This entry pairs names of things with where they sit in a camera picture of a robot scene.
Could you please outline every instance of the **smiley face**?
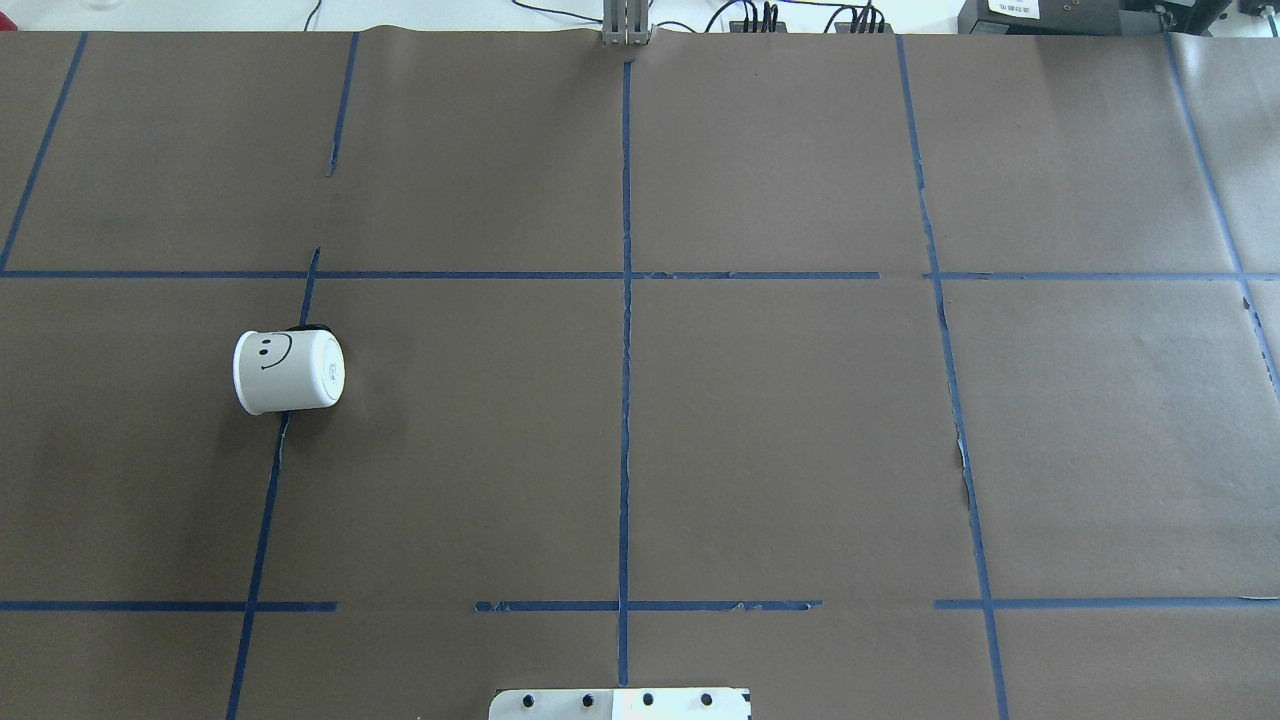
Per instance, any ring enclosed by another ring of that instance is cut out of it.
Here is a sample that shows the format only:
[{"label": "smiley face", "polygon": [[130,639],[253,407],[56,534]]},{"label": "smiley face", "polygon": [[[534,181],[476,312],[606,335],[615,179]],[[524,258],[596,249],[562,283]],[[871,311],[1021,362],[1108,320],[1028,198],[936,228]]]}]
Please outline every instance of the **smiley face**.
[{"label": "smiley face", "polygon": [[259,361],[265,363],[261,369],[266,370],[284,363],[291,350],[293,350],[293,336],[271,333],[271,337],[264,337],[257,345]]}]

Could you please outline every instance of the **label on black box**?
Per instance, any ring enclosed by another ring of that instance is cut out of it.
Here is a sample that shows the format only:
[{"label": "label on black box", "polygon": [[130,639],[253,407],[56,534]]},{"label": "label on black box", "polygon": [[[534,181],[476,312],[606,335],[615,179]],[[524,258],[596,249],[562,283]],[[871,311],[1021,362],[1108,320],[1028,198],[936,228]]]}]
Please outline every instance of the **label on black box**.
[{"label": "label on black box", "polygon": [[1039,0],[987,0],[987,8],[1001,15],[1039,19]]}]

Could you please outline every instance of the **white mug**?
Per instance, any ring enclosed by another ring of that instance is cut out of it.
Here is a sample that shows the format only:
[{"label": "white mug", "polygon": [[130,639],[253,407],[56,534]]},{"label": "white mug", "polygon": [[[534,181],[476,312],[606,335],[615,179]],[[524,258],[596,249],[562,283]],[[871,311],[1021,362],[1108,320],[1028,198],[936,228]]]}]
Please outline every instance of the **white mug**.
[{"label": "white mug", "polygon": [[329,407],[342,397],[347,365],[338,338],[324,325],[250,331],[236,343],[232,382],[250,415]]}]

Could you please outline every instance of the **white floor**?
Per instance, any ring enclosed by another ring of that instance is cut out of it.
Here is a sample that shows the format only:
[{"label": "white floor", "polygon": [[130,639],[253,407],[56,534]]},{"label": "white floor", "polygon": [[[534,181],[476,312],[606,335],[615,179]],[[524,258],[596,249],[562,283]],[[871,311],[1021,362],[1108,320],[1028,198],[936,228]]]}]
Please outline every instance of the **white floor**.
[{"label": "white floor", "polygon": [[[529,0],[532,5],[599,17],[600,0]],[[955,32],[963,0],[878,0],[876,6],[897,32]],[[314,0],[123,0],[110,10],[92,10],[82,0],[4,0],[0,12],[22,29],[115,31],[284,31],[302,29]],[[680,20],[707,26],[719,0],[655,0],[654,23]],[[726,12],[722,18],[736,17]],[[820,32],[831,8],[785,5],[780,19],[792,32]],[[312,28],[353,31],[390,24],[413,29],[559,29],[579,23],[517,8],[508,0],[323,0]],[[1270,36],[1266,20],[1240,15],[1235,4],[1216,36]]]}]

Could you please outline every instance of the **metal mount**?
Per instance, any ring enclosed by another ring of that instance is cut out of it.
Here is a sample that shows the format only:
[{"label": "metal mount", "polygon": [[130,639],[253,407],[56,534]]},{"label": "metal mount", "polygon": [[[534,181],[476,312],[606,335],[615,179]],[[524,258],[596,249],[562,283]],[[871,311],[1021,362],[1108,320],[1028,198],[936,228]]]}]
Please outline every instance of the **metal mount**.
[{"label": "metal mount", "polygon": [[649,0],[604,0],[605,45],[648,45],[653,36],[649,27]]},{"label": "metal mount", "polygon": [[751,692],[736,688],[503,691],[489,720],[750,720]]}]

